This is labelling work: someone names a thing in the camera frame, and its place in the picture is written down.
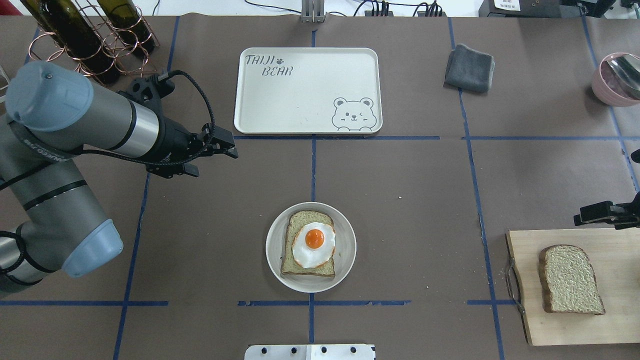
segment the green glass bottle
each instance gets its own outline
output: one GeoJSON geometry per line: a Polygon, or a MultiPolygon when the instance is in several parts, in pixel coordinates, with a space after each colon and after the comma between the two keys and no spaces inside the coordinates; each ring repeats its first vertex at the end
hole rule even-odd
{"type": "MultiPolygon", "coordinates": [[[[25,8],[27,8],[29,13],[33,15],[33,18],[38,22],[38,25],[40,25],[40,27],[44,31],[48,33],[54,32],[49,27],[49,25],[47,25],[47,23],[43,20],[42,15],[40,15],[40,0],[20,0],[20,2],[24,5],[25,8]]],[[[64,47],[64,44],[62,43],[60,38],[58,38],[58,36],[51,35],[51,38],[53,39],[53,41],[56,42],[58,46],[64,47]]]]}
{"type": "Polygon", "coordinates": [[[112,84],[120,72],[111,66],[113,59],[104,53],[102,41],[71,0],[40,0],[40,14],[49,27],[67,45],[68,52],[104,84],[112,84]]]}
{"type": "MultiPolygon", "coordinates": [[[[120,31],[119,35],[122,41],[127,45],[133,45],[137,38],[149,54],[154,50],[156,41],[151,36],[146,24],[143,21],[138,22],[138,13],[131,0],[98,0],[98,3],[116,28],[129,30],[120,31]]],[[[140,48],[136,48],[134,54],[139,57],[145,55],[140,48]]]]}

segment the gray cloth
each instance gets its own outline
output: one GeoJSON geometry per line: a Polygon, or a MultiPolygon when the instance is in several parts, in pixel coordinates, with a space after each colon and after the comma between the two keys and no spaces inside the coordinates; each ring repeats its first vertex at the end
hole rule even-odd
{"type": "Polygon", "coordinates": [[[458,44],[449,53],[444,82],[474,92],[487,92],[493,78],[493,56],[458,44]]]}

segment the toast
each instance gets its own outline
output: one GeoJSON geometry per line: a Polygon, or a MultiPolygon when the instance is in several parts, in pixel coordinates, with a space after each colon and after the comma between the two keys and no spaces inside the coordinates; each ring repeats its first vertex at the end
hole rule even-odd
{"type": "Polygon", "coordinates": [[[284,256],[282,257],[282,266],[280,267],[282,274],[335,277],[333,256],[317,268],[303,268],[298,265],[293,258],[292,246],[296,235],[302,230],[304,225],[311,224],[312,222],[321,222],[333,226],[331,217],[318,211],[299,211],[289,218],[289,225],[287,226],[284,241],[284,256]]]}
{"type": "Polygon", "coordinates": [[[553,245],[538,256],[538,273],[547,313],[604,315],[589,257],[577,246],[553,245]]]}

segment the metal spoon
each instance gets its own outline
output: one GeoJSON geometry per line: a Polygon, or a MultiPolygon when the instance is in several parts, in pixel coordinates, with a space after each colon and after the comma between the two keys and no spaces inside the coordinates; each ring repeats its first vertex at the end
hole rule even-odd
{"type": "Polygon", "coordinates": [[[626,54],[607,60],[607,63],[617,75],[618,82],[625,93],[640,100],[640,60],[626,54]]]}

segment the round plate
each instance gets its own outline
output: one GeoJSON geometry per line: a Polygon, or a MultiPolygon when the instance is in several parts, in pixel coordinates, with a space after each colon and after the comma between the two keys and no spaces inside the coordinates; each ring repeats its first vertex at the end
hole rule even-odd
{"type": "Polygon", "coordinates": [[[320,202],[303,202],[286,209],[273,221],[267,234],[266,254],[271,272],[281,283],[303,293],[319,293],[338,285],[351,271],[356,259],[356,235],[353,233],[349,220],[340,211],[320,202]],[[335,253],[333,254],[335,277],[333,278],[280,273],[289,218],[303,210],[318,211],[333,219],[333,228],[335,229],[335,253]]]}

